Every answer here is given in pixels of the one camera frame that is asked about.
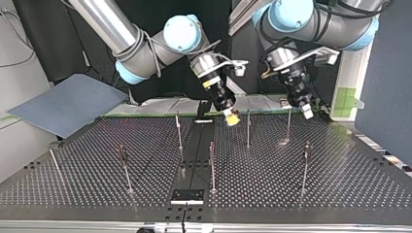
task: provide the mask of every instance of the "metal post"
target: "metal post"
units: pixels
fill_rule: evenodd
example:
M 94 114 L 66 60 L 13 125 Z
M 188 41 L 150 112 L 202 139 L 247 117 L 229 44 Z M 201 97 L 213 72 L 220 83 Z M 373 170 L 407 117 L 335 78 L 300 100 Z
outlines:
M 49 153 L 51 154 L 51 158 L 52 158 L 52 161 L 54 162 L 55 167 L 60 172 L 60 166 L 57 163 L 57 159 L 55 158 L 54 151 L 52 149 L 49 149 Z
M 247 144 L 247 147 L 249 148 L 250 146 L 251 146 L 251 130 L 250 130 L 250 127 L 251 127 L 251 125 L 252 125 L 252 123 L 251 123 L 251 111 L 249 111 L 249 109 L 248 109 L 248 144 Z
M 289 135 L 291 132 L 291 119 L 292 119 L 292 108 L 289 109 L 289 116 L 288 116 L 288 131 L 286 134 L 286 138 L 289 140 Z
M 215 184 L 215 144 L 213 142 L 210 143 L 210 159 L 209 163 L 212 169 L 212 193 L 218 192 L 216 190 L 216 184 Z
M 292 121 L 292 107 L 289 108 L 289 114 L 288 114 L 288 128 L 286 131 L 286 138 L 281 140 L 280 145 L 284 146 L 286 145 L 289 140 L 290 140 L 290 135 L 291 135 L 291 121 Z
M 131 181 L 130 181 L 130 177 L 129 177 L 129 174 L 128 174 L 127 166 L 124 166 L 124 173 L 126 174 L 127 184 L 129 186 L 128 192 L 133 193 L 134 191 L 133 191 L 133 187 L 131 186 Z
M 179 122 L 179 112 L 176 113 L 176 127 L 178 128 L 178 134 L 179 134 L 179 149 L 182 153 L 183 146 L 182 146 L 182 133 L 181 133 L 181 125 Z
M 127 192 L 130 194 L 130 193 L 134 193 L 134 190 L 133 190 L 133 187 L 131 185 L 130 175 L 129 175 L 128 169 L 127 169 L 127 158 L 128 157 L 127 157 L 126 149 L 125 149 L 124 145 L 120 145 L 119 146 L 119 161 L 120 161 L 120 165 L 124 169 L 124 173 L 126 175 L 127 185 L 128 185 Z
M 306 192 L 305 186 L 306 186 L 308 165 L 309 165 L 309 163 L 312 159 L 312 145 L 309 141 L 307 141 L 306 144 L 305 144 L 303 154 L 304 154 L 304 157 L 305 157 L 305 170 L 303 172 L 302 195 Z

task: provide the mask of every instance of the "light blue robot joint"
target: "light blue robot joint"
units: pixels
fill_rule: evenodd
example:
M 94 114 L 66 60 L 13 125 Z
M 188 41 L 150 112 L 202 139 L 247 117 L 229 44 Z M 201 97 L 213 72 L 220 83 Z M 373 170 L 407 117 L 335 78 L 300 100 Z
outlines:
M 171 17 L 164 26 L 163 38 L 176 52 L 193 51 L 202 40 L 200 22 L 195 15 Z
M 354 43 L 343 48 L 347 51 L 357 51 L 366 48 L 375 38 L 375 34 L 379 29 L 379 20 L 374 17 L 367 30 Z
M 312 0 L 277 0 L 269 8 L 269 23 L 277 31 L 292 33 L 309 22 L 313 10 Z
M 118 70 L 121 78 L 129 84 L 138 84 L 148 79 L 131 73 L 119 61 L 116 62 L 116 70 Z

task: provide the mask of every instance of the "black cable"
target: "black cable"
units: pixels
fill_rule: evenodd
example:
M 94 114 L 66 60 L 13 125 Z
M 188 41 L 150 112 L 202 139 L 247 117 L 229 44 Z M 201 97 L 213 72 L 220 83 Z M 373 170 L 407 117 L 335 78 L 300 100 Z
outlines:
M 327 18 L 326 18 L 324 28 L 322 29 L 321 34 L 319 34 L 318 37 L 315 39 L 315 42 L 319 42 L 322 39 L 322 37 L 324 37 L 325 33 L 327 32 L 327 29 L 329 28 L 331 19 L 332 19 L 332 14 L 327 13 Z
M 318 16 L 318 22 L 316 24 L 315 35 L 312 39 L 312 42 L 315 42 L 316 39 L 319 36 L 319 32 L 321 31 L 321 9 L 319 9 L 318 3 L 316 2 L 316 0 L 313 0 L 313 5 L 314 5 L 315 10 L 316 10 L 316 15 Z
M 110 48 L 107 45 L 106 45 L 106 54 L 112 62 L 116 62 L 115 58 L 112 55 L 112 52 L 110 51 Z
M 318 98 L 321 100 L 322 103 L 324 103 L 325 108 L 331 113 L 330 111 L 330 107 L 327 105 L 327 103 L 325 102 L 324 98 L 322 98 L 321 94 L 319 93 L 318 89 L 315 86 L 315 83 L 313 82 L 313 80 L 311 79 L 311 84 L 313 86 L 313 90 L 315 92 L 315 94 L 318 96 Z
M 90 59 L 88 58 L 88 55 L 87 55 L 87 52 L 86 52 L 86 49 L 85 49 L 85 45 L 83 44 L 83 41 L 82 41 L 82 39 L 81 39 L 81 37 L 80 37 L 80 33 L 79 33 L 79 30 L 78 30 L 77 27 L 76 27 L 76 23 L 74 22 L 72 16 L 71 16 L 69 13 L 68 13 L 68 16 L 70 17 L 70 21 L 72 22 L 73 28 L 75 29 L 76 35 L 77 35 L 77 37 L 78 37 L 78 39 L 79 39 L 80 46 L 82 47 L 82 51 L 84 52 L 85 57 L 86 57 L 86 60 L 87 60 L 87 63 L 88 63 L 88 68 L 87 68 L 87 70 L 86 70 L 83 74 L 86 74 L 86 73 L 88 73 L 90 70 L 92 70 L 92 71 L 94 71 L 94 73 L 96 73 L 96 75 L 97 75 L 98 77 L 100 77 L 102 83 L 106 83 L 103 75 L 102 75 L 96 68 L 94 68 L 94 67 L 91 65 L 91 61 L 90 61 Z
M 68 7 L 68 8 L 70 8 L 70 9 L 76 11 L 76 9 L 75 9 L 70 3 L 66 2 L 65 0 L 60 0 L 60 2 L 61 2 L 62 4 L 64 4 L 66 7 Z
M 353 18 L 353 19 L 361 19 L 361 18 L 369 18 L 369 17 L 375 17 L 381 13 L 384 13 L 386 10 L 389 9 L 389 7 L 394 3 L 394 0 L 389 0 L 388 2 L 385 2 L 384 4 L 382 4 L 382 9 L 380 11 L 377 12 L 372 12 L 369 14 L 363 14 L 362 16 L 353 16 L 353 15 L 347 15 L 347 14 L 343 14 L 343 13 L 339 13 L 339 12 L 335 12 L 333 10 L 330 10 L 328 8 L 325 8 L 321 5 L 318 5 L 319 9 L 321 9 L 324 12 L 330 13 L 334 16 L 338 16 L 338 17 L 346 17 L 346 18 Z
M 0 68 L 12 67 L 12 66 L 17 66 L 17 65 L 23 64 L 23 63 L 29 61 L 29 60 L 34 56 L 34 53 L 35 53 L 35 52 L 34 52 L 34 50 L 33 50 L 33 51 L 31 52 L 30 56 L 27 57 L 26 59 L 24 59 L 24 60 L 22 60 L 22 61 L 19 61 L 19 62 L 16 62 L 16 63 L 13 63 L 13 64 L 9 64 L 9 65 L 1 65 Z

